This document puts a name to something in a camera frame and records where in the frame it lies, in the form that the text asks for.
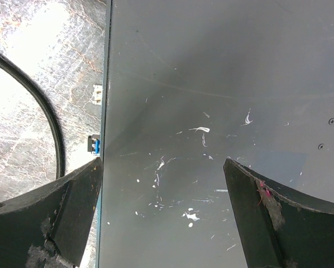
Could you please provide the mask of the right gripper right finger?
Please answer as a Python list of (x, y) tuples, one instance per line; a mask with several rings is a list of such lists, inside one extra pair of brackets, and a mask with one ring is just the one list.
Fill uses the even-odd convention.
[(334, 203), (233, 159), (223, 170), (248, 267), (334, 267)]

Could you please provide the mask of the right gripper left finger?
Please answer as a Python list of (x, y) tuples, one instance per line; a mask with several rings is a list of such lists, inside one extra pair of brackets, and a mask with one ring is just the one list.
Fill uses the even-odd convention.
[(0, 267), (78, 267), (102, 184), (100, 157), (0, 203)]

